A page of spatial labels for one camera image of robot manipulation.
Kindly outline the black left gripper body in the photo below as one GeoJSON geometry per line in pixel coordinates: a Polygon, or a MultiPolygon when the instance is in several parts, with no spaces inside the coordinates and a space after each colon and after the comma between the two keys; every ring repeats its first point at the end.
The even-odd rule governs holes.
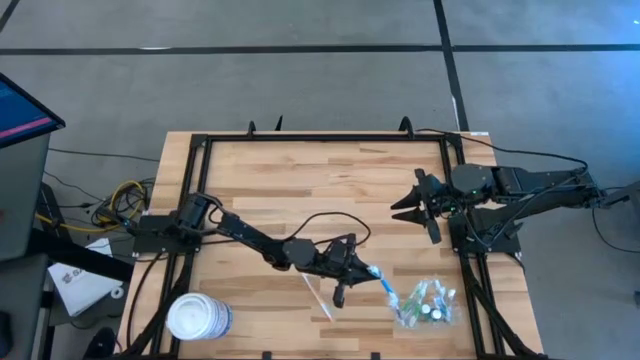
{"type": "Polygon", "coordinates": [[[351,271],[359,271],[353,268],[353,254],[356,253],[356,235],[349,233],[341,235],[327,241],[328,246],[321,253],[321,267],[325,277],[331,277],[337,280],[337,285],[333,293],[333,303],[337,308],[342,308],[345,302],[345,289],[349,286],[349,273],[351,271]],[[341,271],[333,271],[328,265],[327,249],[336,243],[342,243],[347,247],[348,255],[346,257],[346,265],[341,271]]]}

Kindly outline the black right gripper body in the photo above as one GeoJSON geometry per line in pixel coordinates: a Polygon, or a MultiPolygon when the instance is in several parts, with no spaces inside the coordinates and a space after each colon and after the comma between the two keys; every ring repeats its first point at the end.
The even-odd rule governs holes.
{"type": "Polygon", "coordinates": [[[438,178],[433,174],[427,174],[421,168],[415,169],[414,173],[417,179],[417,185],[423,186],[425,190],[424,204],[420,206],[421,209],[426,211],[428,216],[427,225],[424,227],[431,239],[431,242],[433,244],[439,244],[441,242],[441,231],[436,218],[442,215],[446,203],[440,206],[432,201],[431,185],[438,180],[438,178]]]}

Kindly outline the orange toothbrush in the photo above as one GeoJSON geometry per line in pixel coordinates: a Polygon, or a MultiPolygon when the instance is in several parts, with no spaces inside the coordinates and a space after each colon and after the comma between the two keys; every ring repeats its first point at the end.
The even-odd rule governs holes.
{"type": "Polygon", "coordinates": [[[307,285],[307,287],[309,288],[310,292],[312,293],[313,297],[315,298],[315,300],[317,301],[320,309],[322,310],[322,312],[324,313],[324,315],[326,316],[326,318],[330,321],[333,322],[334,321],[334,317],[331,313],[330,307],[328,306],[328,304],[324,301],[324,298],[321,296],[321,294],[316,290],[316,288],[314,287],[314,285],[311,283],[311,280],[309,278],[308,275],[301,273],[301,277],[304,280],[305,284],[307,285]]]}

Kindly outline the blue toothbrush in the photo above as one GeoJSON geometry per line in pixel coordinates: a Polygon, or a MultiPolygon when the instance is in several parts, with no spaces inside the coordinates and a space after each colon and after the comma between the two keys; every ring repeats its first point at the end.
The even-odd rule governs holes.
{"type": "Polygon", "coordinates": [[[393,287],[391,286],[391,284],[389,283],[389,281],[386,279],[382,270],[377,266],[369,266],[367,270],[372,276],[374,276],[376,279],[380,281],[382,287],[384,288],[384,291],[388,296],[389,306],[393,310],[398,310],[399,309],[398,295],[393,289],[393,287]]]}

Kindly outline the white blue wipes canister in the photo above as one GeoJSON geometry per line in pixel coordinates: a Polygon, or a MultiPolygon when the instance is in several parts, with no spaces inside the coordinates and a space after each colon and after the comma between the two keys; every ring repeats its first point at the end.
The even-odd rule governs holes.
{"type": "Polygon", "coordinates": [[[233,312],[223,301],[202,293],[187,293],[171,304],[165,323],[169,332],[182,341],[219,339],[231,330],[233,312]]]}

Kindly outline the grey metal stand foot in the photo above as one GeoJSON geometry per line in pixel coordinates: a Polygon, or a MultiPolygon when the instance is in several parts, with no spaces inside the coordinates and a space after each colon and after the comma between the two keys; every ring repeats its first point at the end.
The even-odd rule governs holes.
{"type": "Polygon", "coordinates": [[[630,202],[636,210],[640,211],[640,180],[615,189],[602,200],[604,206],[612,206],[620,202],[630,202]]]}

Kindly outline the black rounded object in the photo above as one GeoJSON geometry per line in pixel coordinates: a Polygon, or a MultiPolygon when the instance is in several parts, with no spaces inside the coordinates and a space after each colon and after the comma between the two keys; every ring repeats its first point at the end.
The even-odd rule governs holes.
{"type": "Polygon", "coordinates": [[[114,331],[109,327],[101,328],[87,346],[82,360],[97,360],[109,358],[116,347],[114,331]]]}

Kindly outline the white booklet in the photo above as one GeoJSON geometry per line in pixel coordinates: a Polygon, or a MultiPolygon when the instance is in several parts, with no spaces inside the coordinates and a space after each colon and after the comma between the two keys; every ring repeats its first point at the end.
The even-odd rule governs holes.
{"type": "Polygon", "coordinates": [[[81,314],[105,297],[111,297],[111,290],[123,285],[122,281],[62,263],[49,266],[48,272],[71,317],[81,314]]]}

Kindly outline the black stand leg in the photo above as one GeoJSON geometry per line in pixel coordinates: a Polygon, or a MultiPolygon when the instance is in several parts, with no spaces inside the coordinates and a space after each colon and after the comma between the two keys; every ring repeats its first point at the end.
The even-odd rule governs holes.
{"type": "Polygon", "coordinates": [[[75,243],[69,230],[65,230],[64,218],[52,188],[42,182],[37,195],[36,210],[53,215],[53,224],[36,220],[27,245],[27,254],[46,255],[52,263],[62,263],[87,272],[122,282],[129,282],[133,264],[113,252],[109,240],[98,245],[81,246],[75,243]]]}

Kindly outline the grey cabinet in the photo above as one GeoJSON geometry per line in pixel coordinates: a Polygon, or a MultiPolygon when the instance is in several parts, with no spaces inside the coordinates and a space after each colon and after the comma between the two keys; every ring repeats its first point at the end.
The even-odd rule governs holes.
{"type": "Polygon", "coordinates": [[[49,135],[0,149],[0,262],[28,248],[49,135]]]}

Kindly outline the dark blue screen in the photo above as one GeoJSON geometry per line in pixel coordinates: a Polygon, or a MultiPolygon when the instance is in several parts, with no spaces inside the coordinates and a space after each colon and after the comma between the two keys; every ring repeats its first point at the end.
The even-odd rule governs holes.
{"type": "Polygon", "coordinates": [[[61,117],[0,72],[0,149],[65,127],[61,117]]]}

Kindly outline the black aluminium table frame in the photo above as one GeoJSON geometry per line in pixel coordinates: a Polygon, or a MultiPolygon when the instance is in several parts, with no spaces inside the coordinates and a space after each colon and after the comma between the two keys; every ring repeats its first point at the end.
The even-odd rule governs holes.
{"type": "Polygon", "coordinates": [[[176,209],[201,191],[266,234],[296,233],[323,240],[344,233],[372,235],[358,249],[378,265],[398,293],[408,295],[427,277],[457,291],[450,325],[398,326],[380,284],[346,293],[330,322],[301,275],[280,272],[262,257],[217,236],[192,255],[135,266],[119,339],[118,360],[192,359],[480,359],[516,357],[513,340],[465,292],[461,260],[449,239],[432,244],[426,232],[396,221],[391,205],[422,168],[439,178],[467,162],[490,165],[484,144],[455,142],[433,132],[410,140],[404,132],[242,132],[167,135],[151,200],[153,214],[176,209]],[[145,349],[134,340],[183,278],[192,291],[227,302],[230,333],[219,340],[185,342],[158,324],[145,349]]]}

